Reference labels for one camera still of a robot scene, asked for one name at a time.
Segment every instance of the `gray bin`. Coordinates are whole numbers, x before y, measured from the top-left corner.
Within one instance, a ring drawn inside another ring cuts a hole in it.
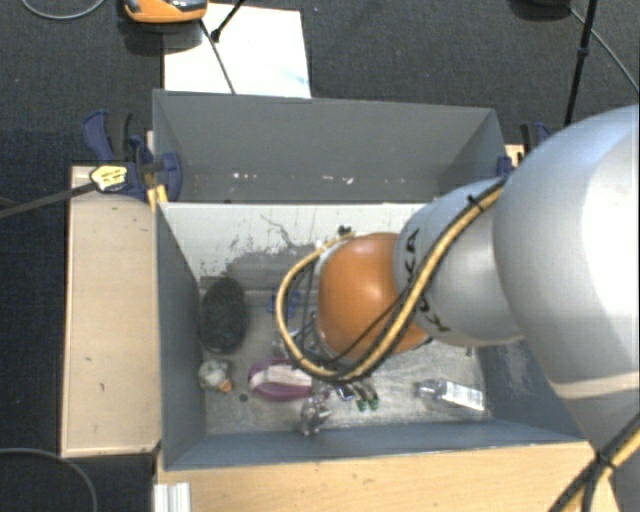
[[[421,203],[492,177],[504,154],[492,110],[156,91],[154,141],[157,153],[178,152],[185,174],[180,202],[161,205],[156,219],[167,470],[580,438],[524,343],[483,348],[471,358],[444,345],[419,354],[439,354],[437,364],[425,361],[424,378],[466,379],[462,383],[482,387],[490,415],[480,421],[415,414],[420,404],[413,397],[407,398],[406,417],[394,411],[381,421],[328,425],[305,438],[295,428],[241,424],[243,412],[234,404],[247,407],[246,397],[238,400],[246,361],[231,358],[242,371],[229,396],[211,396],[198,386],[203,351],[196,315],[203,281],[237,272],[250,296],[264,302],[260,297],[268,297],[287,266],[279,257],[298,257],[342,223],[356,231],[398,231]],[[258,264],[238,266],[249,260]],[[260,329],[273,329],[265,308],[258,310]],[[248,402],[257,400],[250,396]]]

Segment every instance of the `black carpet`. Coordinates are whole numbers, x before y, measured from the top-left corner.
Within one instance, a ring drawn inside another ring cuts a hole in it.
[[[31,3],[64,12],[93,0]],[[574,9],[584,14],[586,3],[574,1]],[[600,4],[595,28],[637,81],[640,4]],[[539,11],[518,11],[516,0],[248,5],[301,10],[316,97],[492,107],[513,143],[522,122],[541,120],[554,131],[562,125],[582,29],[573,17],[542,21]],[[161,41],[123,18],[119,0],[65,23],[36,18],[19,0],[3,2],[0,44],[0,197],[27,201],[64,189],[72,163],[92,157],[80,125],[96,109],[129,110],[133,131],[151,128]],[[575,118],[637,101],[592,41]],[[58,204],[0,220],[0,448],[57,450],[65,216]],[[149,510],[150,457],[80,462],[101,511]],[[82,481],[58,466],[0,458],[0,510],[90,510]]]

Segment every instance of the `black sponge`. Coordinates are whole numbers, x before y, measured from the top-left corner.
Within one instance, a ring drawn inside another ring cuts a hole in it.
[[[214,352],[233,352],[249,325],[249,313],[240,284],[230,277],[217,279],[202,298],[198,338]]]

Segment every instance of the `bin floor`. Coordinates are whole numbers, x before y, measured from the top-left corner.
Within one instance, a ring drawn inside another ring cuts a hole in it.
[[[204,284],[209,277],[203,277]],[[221,356],[203,350],[203,359],[218,358],[230,363],[233,390],[227,394],[207,390],[207,430],[209,435],[299,430],[303,400],[268,401],[249,389],[251,367],[273,356],[273,341],[278,337],[274,315],[268,311],[271,291],[245,289],[250,311],[250,326],[242,346],[231,355]],[[296,317],[301,315],[298,307]],[[343,402],[335,393],[327,405],[332,411],[326,429],[359,425],[386,425],[411,422],[459,421],[429,408],[416,396],[416,383],[428,378],[445,378],[481,389],[484,381],[475,351],[434,341],[389,358],[373,375],[380,406],[376,411],[360,412],[353,401]]]

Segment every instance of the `yellow cable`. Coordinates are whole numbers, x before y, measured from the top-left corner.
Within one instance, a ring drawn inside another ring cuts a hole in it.
[[[289,290],[289,285],[293,281],[293,278],[300,272],[304,267],[306,267],[311,262],[315,261],[320,257],[322,253],[337,245],[339,243],[344,242],[345,240],[349,240],[355,236],[355,233],[347,233],[346,235],[340,236],[333,240],[330,240],[323,246],[319,247],[315,251],[313,251],[308,256],[301,259],[298,263],[296,263],[289,272],[284,276],[282,283],[280,284],[280,288],[278,289],[278,294],[276,295],[276,321],[278,323],[278,328],[280,329],[280,334],[282,335],[282,339],[287,345],[287,348],[293,355],[293,357],[298,361],[298,363],[309,370],[311,373],[321,376],[321,377],[331,377],[336,374],[335,371],[327,370],[322,366],[318,366],[308,359],[304,357],[298,346],[293,341],[293,338],[289,334],[289,330],[287,328],[287,323],[284,319],[283,307],[284,307],[284,299],[287,291]]]
[[[398,334],[402,330],[404,324],[408,320],[411,312],[413,311],[415,305],[418,303],[420,296],[422,295],[422,291],[424,287],[429,282],[429,279],[435,272],[438,264],[446,254],[447,250],[455,242],[458,236],[479,216],[481,215],[487,208],[492,206],[500,197],[502,192],[502,187],[496,188],[491,193],[487,194],[481,200],[477,201],[476,208],[469,209],[462,217],[460,217],[455,224],[453,224],[446,233],[444,233],[441,238],[438,240],[436,246],[434,247],[433,252],[429,256],[429,259],[425,263],[424,267],[418,274],[415,285],[413,286],[407,300],[402,306],[402,309],[398,313],[396,320],[387,330],[385,337],[382,339],[378,347],[363,361],[361,361],[353,370],[342,375],[338,380],[350,380],[357,377],[362,377],[364,373],[366,373],[370,368],[375,366],[380,359],[382,359],[386,353],[386,351],[391,347]],[[284,320],[283,313],[283,305],[284,305],[284,297],[286,295],[286,291],[293,281],[295,275],[302,270],[306,265],[316,260],[323,252],[325,252],[330,247],[333,247],[337,243],[344,241],[346,238],[350,238],[349,236],[340,237],[331,242],[325,244],[320,247],[313,253],[309,254],[307,257],[300,260],[294,267],[287,273],[284,277],[282,284],[280,285],[280,289],[278,290],[278,295],[276,297],[276,320],[278,323],[278,327],[280,328],[280,334],[285,342],[285,345],[291,352],[291,354],[296,358],[298,363],[310,373],[319,376],[319,377],[336,377],[337,372],[334,370],[328,370],[323,366],[318,366],[308,359],[304,357],[300,349],[298,349],[297,345],[289,335],[289,331],[287,329],[286,322]]]
[[[613,464],[614,467],[619,468],[639,448],[640,448],[640,429],[636,429],[636,431],[633,434],[631,434],[631,436],[629,436],[629,438],[623,443],[620,449],[611,458],[611,463]],[[602,471],[600,478],[598,478],[598,481],[596,482],[596,487],[600,485],[600,483],[605,479],[610,478],[612,474],[613,474],[613,468],[611,468],[610,466],[607,466]],[[580,487],[575,492],[575,494],[562,508],[563,512],[575,512],[576,510],[580,509],[587,484],[588,482],[583,482],[580,485]]]

